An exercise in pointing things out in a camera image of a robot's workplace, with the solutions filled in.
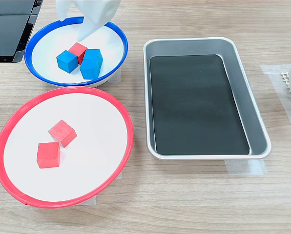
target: black rubber liner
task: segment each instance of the black rubber liner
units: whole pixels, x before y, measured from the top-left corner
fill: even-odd
[[[249,154],[219,56],[152,57],[150,72],[157,153]]]

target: wooden table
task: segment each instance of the wooden table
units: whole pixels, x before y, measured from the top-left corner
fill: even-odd
[[[55,2],[45,0],[34,33],[55,20]],[[126,0],[113,22],[127,35],[128,57],[122,82],[99,88],[123,103],[134,124],[123,179],[96,205],[57,210],[24,206],[0,184],[0,234],[291,234],[291,124],[259,67],[291,63],[291,0]],[[143,44],[213,36],[239,49],[273,144],[265,175],[229,175],[224,161],[159,161],[146,148]],[[0,131],[24,103],[54,88],[24,61],[0,63]]]

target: cube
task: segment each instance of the cube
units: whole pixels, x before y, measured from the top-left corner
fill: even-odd
[[[69,52],[75,54],[78,57],[78,64],[82,64],[83,57],[85,55],[87,47],[76,42],[70,49]]]
[[[39,168],[59,167],[60,146],[57,142],[39,143],[37,152]]]
[[[63,147],[66,147],[77,136],[75,130],[63,120],[54,125],[49,130],[49,134]]]
[[[78,67],[78,57],[65,50],[57,56],[58,67],[62,70],[71,73]]]
[[[100,50],[87,49],[83,59],[96,59],[98,60],[99,67],[101,68],[102,66],[103,58]]]
[[[84,79],[98,79],[100,67],[96,59],[84,59],[81,65],[81,73]]]

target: tray rim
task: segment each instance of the tray rim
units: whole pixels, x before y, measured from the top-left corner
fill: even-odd
[[[149,120],[149,96],[148,96],[148,75],[147,75],[147,69],[148,69],[148,65],[147,65],[147,59],[146,59],[146,48],[153,42],[157,42],[157,41],[186,41],[186,40],[225,40],[227,42],[229,42],[234,49],[234,52],[237,56],[238,59],[238,63],[239,66],[241,68],[241,72],[245,78],[245,84],[246,87],[249,91],[249,96],[250,99],[252,101],[253,107],[255,109],[256,115],[258,117],[259,123],[261,125],[262,131],[264,133],[266,142],[267,142],[267,147],[265,149],[264,152],[262,152],[259,155],[162,155],[159,154],[155,151],[155,149],[151,146],[151,136],[150,136],[150,120]],[[268,132],[266,130],[266,127],[264,125],[263,119],[260,115],[257,103],[255,101],[252,89],[249,85],[249,81],[248,78],[246,76],[244,67],[242,65],[241,62],[241,58],[239,56],[237,47],[235,45],[235,43],[225,37],[209,37],[209,38],[173,38],[173,39],[152,39],[147,41],[144,46],[143,46],[143,55],[144,55],[144,75],[145,75],[145,122],[146,122],[146,145],[148,150],[150,151],[150,153],[155,156],[156,158],[160,159],[160,160],[225,160],[225,159],[262,159],[265,158],[266,156],[268,156],[271,152],[271,140],[270,137],[268,135]]]

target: metal tray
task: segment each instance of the metal tray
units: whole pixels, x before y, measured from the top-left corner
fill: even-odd
[[[146,141],[155,157],[260,159],[270,153],[270,138],[231,40],[150,40],[144,66]]]

